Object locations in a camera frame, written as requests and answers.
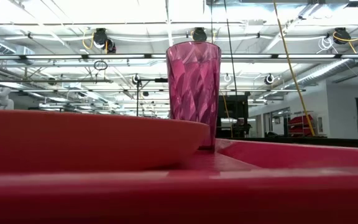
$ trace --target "pink plastic tumbler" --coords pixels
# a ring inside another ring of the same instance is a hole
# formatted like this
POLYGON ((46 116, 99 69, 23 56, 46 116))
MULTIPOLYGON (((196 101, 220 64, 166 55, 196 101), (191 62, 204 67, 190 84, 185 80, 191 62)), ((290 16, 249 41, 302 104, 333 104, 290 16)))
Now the pink plastic tumbler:
POLYGON ((218 115, 221 49, 208 42, 184 42, 167 50, 170 117, 208 124, 201 147, 214 147, 218 115))

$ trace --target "red tray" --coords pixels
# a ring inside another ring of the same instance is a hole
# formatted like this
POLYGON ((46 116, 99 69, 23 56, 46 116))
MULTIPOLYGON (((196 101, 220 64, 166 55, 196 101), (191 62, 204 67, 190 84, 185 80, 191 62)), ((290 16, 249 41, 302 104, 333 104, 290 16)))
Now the red tray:
POLYGON ((0 223, 358 223, 358 149, 217 139, 143 172, 0 173, 0 223))
POLYGON ((0 110, 0 172, 165 166, 193 154, 208 128, 168 119, 0 110))

